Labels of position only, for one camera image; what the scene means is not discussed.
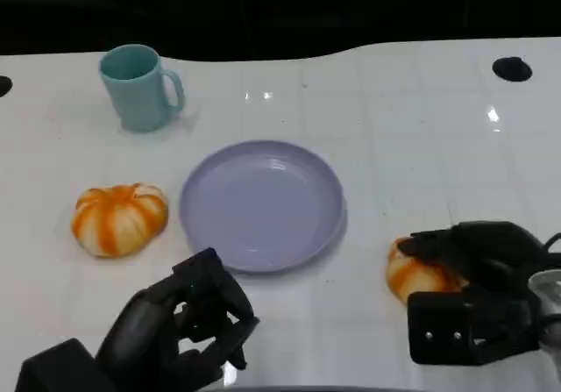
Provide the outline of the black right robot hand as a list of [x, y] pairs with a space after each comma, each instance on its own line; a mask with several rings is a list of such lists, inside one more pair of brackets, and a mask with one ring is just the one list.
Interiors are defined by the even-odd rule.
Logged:
[[414, 232], [399, 240], [397, 248], [477, 288], [522, 296], [530, 271], [544, 267], [556, 241], [542, 242], [512, 222], [479, 220], [443, 230]]

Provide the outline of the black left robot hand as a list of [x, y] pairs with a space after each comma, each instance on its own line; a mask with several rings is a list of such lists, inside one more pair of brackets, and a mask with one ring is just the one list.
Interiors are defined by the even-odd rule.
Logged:
[[247, 366], [259, 319], [217, 252], [207, 248], [137, 292], [103, 340], [96, 363], [119, 391], [197, 391], [223, 366]]

